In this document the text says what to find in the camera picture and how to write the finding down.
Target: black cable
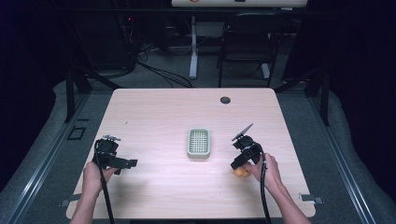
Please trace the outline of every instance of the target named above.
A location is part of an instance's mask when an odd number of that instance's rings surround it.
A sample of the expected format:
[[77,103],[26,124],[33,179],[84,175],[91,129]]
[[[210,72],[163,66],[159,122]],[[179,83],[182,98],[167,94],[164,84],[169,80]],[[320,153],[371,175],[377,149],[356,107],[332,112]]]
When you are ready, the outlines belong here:
[[262,192],[262,208],[264,209],[265,214],[265,221],[267,224],[271,224],[270,214],[268,212],[267,201],[265,199],[265,185],[264,185],[264,178],[265,178],[265,171],[267,169],[267,161],[265,160],[265,154],[262,153],[262,178],[260,181],[260,188]]
[[97,165],[98,165],[98,168],[99,168],[100,180],[101,180],[101,183],[102,183],[102,190],[103,190],[103,193],[105,195],[106,207],[107,207],[107,212],[108,212],[108,218],[110,219],[110,223],[114,224],[115,222],[114,222],[114,217],[113,217],[113,211],[111,209],[110,197],[108,196],[107,182],[106,182],[105,176],[103,174],[102,164],[101,164],[101,162],[99,160],[99,157],[98,157],[97,148],[95,148],[94,153],[95,153],[96,162],[97,162]]
[[168,71],[165,71],[162,69],[154,68],[154,67],[151,67],[151,66],[141,63],[141,62],[137,62],[137,64],[139,64],[142,67],[148,69],[149,71],[159,75],[160,77],[163,77],[169,83],[169,85],[171,87],[173,87],[173,85],[170,81],[176,82],[177,84],[187,87],[187,88],[194,88],[194,86],[192,86],[191,82],[181,75],[171,73],[171,72],[168,72]]

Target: human arm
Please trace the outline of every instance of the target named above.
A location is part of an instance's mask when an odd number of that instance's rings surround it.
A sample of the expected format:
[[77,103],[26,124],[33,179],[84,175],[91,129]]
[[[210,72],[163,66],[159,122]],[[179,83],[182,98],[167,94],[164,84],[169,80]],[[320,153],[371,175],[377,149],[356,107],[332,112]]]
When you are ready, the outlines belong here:
[[[106,182],[108,182],[117,170],[117,168],[103,170]],[[102,190],[100,178],[98,166],[92,161],[88,162],[84,168],[81,197],[78,200],[76,211],[70,221],[71,224],[92,223],[96,199]]]
[[[276,201],[284,223],[311,223],[291,198],[288,189],[283,185],[275,157],[265,154],[265,160],[267,170],[265,171],[264,185]],[[258,181],[261,181],[262,158],[255,165],[246,163],[242,167],[251,172]]]

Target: table surface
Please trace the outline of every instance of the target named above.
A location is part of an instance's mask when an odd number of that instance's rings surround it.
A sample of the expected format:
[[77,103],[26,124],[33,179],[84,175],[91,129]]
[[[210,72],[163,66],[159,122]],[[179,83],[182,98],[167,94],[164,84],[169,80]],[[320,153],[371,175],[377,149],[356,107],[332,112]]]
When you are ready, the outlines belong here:
[[173,7],[305,7],[307,0],[172,0]]
[[[220,98],[231,99],[223,104]],[[250,123],[246,135],[278,161],[282,180],[306,216],[315,214],[290,134],[271,89],[120,89],[114,91],[95,139],[121,139],[117,157],[137,166],[114,175],[108,191],[114,218],[261,218],[260,184],[253,175],[236,176],[230,163],[240,154],[232,139]],[[192,128],[210,131],[210,157],[187,155]],[[92,159],[93,148],[87,161]],[[75,189],[81,193],[82,173]],[[266,192],[271,217],[281,217]],[[71,218],[77,202],[66,215]],[[103,193],[94,218],[108,218]]]

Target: chair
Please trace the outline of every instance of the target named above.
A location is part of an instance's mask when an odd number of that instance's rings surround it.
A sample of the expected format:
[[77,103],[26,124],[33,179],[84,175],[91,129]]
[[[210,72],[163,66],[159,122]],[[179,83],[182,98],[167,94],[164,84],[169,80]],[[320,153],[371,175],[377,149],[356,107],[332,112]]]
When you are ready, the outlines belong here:
[[270,87],[276,55],[289,20],[281,15],[239,13],[225,23],[219,51],[219,87],[223,79],[223,62],[271,64],[266,87]]

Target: white basket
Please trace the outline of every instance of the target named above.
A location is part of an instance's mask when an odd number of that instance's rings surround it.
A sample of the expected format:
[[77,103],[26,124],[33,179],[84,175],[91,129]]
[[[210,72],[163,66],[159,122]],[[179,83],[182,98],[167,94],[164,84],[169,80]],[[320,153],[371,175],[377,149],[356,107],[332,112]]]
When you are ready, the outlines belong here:
[[195,128],[190,130],[187,155],[191,159],[209,158],[210,134],[208,129]]

